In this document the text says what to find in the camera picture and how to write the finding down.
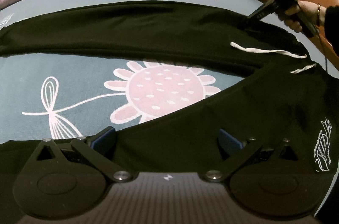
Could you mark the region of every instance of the bracelet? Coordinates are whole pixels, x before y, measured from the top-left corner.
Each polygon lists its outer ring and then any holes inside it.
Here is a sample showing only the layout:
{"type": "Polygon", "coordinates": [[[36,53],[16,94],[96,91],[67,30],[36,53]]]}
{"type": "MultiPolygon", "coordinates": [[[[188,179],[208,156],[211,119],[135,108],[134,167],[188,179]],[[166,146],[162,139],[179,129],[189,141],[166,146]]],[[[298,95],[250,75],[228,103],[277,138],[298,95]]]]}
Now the bracelet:
{"type": "Polygon", "coordinates": [[[318,4],[318,19],[317,19],[317,26],[320,27],[320,4],[318,4]]]}

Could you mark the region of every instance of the drawstring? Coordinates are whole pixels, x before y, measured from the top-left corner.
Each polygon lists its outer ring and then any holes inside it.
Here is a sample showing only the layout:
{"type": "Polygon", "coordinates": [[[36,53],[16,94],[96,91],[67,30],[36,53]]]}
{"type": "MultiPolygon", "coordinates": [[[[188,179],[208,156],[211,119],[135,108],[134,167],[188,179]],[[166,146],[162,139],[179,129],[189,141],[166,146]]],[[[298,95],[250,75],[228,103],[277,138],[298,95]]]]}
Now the drawstring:
{"type": "MultiPolygon", "coordinates": [[[[279,53],[281,55],[286,55],[286,56],[289,56],[289,57],[293,57],[293,58],[306,58],[307,55],[304,55],[304,56],[299,56],[299,55],[295,55],[291,52],[288,52],[288,51],[284,51],[284,50],[261,50],[261,49],[257,49],[257,48],[244,48],[244,47],[241,47],[240,45],[238,45],[237,43],[234,43],[234,42],[231,42],[231,46],[234,47],[234,48],[237,48],[243,52],[253,52],[253,53],[270,53],[270,52],[276,52],[276,53],[279,53]]],[[[317,64],[313,64],[313,65],[307,65],[305,66],[304,68],[302,69],[296,69],[294,71],[291,71],[290,73],[291,74],[298,74],[298,73],[301,73],[303,71],[306,71],[310,68],[313,68],[315,67],[317,64]]]]}
{"type": "Polygon", "coordinates": [[[284,50],[261,50],[261,49],[256,49],[256,48],[243,48],[241,47],[240,45],[234,43],[234,42],[231,42],[231,46],[234,47],[234,48],[237,48],[243,52],[253,52],[253,53],[270,53],[270,52],[276,52],[276,53],[279,53],[281,55],[286,55],[286,56],[289,56],[289,57],[293,57],[293,58],[306,58],[307,55],[304,55],[304,56],[299,56],[299,55],[295,55],[291,52],[288,52],[288,51],[284,51],[284,50]]]}

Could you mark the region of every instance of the metal screw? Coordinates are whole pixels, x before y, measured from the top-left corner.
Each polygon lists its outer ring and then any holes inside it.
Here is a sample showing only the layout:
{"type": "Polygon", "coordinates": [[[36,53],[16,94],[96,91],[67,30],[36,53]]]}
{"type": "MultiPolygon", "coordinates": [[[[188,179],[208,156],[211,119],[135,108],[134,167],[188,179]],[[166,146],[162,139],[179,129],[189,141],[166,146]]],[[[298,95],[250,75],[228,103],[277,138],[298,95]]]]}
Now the metal screw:
{"type": "Polygon", "coordinates": [[[113,178],[116,180],[127,180],[131,177],[131,175],[127,171],[117,171],[113,174],[113,178]]]}
{"type": "Polygon", "coordinates": [[[219,170],[210,170],[206,173],[206,177],[211,180],[216,180],[222,177],[222,173],[219,170]]]}

